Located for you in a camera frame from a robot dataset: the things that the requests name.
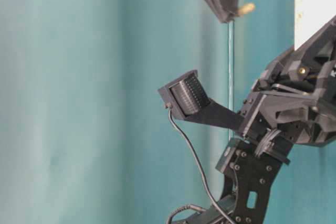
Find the black cable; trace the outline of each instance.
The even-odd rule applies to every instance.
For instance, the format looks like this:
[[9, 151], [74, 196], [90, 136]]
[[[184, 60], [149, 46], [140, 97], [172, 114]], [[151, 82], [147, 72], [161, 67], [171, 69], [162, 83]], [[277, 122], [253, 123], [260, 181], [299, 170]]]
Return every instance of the black cable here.
[[173, 211], [169, 217], [168, 217], [168, 220], [166, 222], [166, 224], [171, 224], [172, 223], [172, 220], [174, 218], [175, 215], [177, 215], [179, 212], [182, 212], [182, 211], [185, 211], [185, 210], [195, 210], [197, 212], [205, 212], [205, 209], [202, 208], [202, 207], [199, 207], [199, 206], [196, 206], [196, 205], [193, 205], [193, 204], [190, 204], [190, 205], [185, 205], [183, 207], [179, 207], [177, 208], [175, 211]]
[[196, 151], [192, 145], [192, 143], [190, 142], [189, 138], [186, 136], [186, 134], [178, 127], [178, 125], [174, 122], [173, 120], [173, 117], [172, 117], [172, 108], [170, 107], [169, 108], [169, 113], [168, 113], [168, 118], [169, 118], [169, 121], [171, 122], [171, 124], [173, 125], [173, 127], [182, 135], [182, 137], [185, 139], [185, 141], [187, 142], [187, 145], [189, 146], [194, 158], [195, 158], [195, 161], [196, 161], [196, 165], [201, 173], [201, 176], [202, 176], [202, 181], [203, 181], [203, 185], [204, 185], [204, 188], [205, 188], [205, 191], [208, 195], [208, 197], [210, 198], [213, 206], [217, 209], [218, 212], [220, 212], [220, 214], [226, 218], [231, 224], [236, 224], [234, 222], [234, 220], [226, 213], [223, 211], [223, 209], [218, 205], [218, 203], [216, 202], [216, 200], [214, 199], [214, 197], [212, 196], [210, 190], [209, 190], [209, 186], [208, 186], [208, 182], [206, 180], [206, 176], [205, 176], [205, 173], [203, 171], [203, 168], [202, 168], [202, 165], [200, 163], [200, 159], [198, 158], [198, 155], [196, 154]]

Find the bolt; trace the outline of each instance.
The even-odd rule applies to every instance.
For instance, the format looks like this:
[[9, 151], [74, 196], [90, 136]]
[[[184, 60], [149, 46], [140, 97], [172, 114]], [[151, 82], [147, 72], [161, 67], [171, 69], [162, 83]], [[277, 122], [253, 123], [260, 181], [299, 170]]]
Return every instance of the bolt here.
[[311, 107], [312, 111], [319, 112], [319, 108], [316, 106]]
[[299, 74], [305, 74], [306, 72], [305, 68], [299, 68]]

